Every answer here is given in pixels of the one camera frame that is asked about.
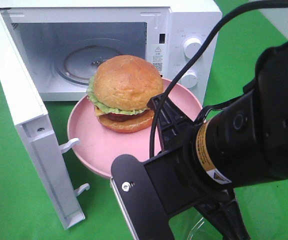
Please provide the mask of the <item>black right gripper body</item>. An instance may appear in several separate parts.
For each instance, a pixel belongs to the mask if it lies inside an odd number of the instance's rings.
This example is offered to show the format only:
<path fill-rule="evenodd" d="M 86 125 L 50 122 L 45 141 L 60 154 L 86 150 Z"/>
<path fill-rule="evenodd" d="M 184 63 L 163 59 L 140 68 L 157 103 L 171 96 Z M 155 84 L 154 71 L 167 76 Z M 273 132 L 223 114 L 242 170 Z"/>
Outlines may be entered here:
<path fill-rule="evenodd" d="M 148 173 L 183 169 L 185 172 L 203 172 L 197 155 L 195 137 L 202 126 L 191 120 L 173 101 L 163 95 L 153 97 L 148 106 L 154 110 L 161 153 L 146 164 Z"/>

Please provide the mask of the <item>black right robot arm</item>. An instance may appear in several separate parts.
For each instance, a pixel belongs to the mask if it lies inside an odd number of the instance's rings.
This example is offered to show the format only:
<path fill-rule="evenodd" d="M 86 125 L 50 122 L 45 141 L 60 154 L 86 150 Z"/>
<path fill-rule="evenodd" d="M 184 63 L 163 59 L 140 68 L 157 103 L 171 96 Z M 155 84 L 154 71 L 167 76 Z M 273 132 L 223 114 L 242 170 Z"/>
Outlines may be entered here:
<path fill-rule="evenodd" d="M 188 186 L 236 188 L 288 180 L 288 41 L 267 48 L 242 95 L 195 120 L 170 100 L 157 121 L 161 159 Z"/>

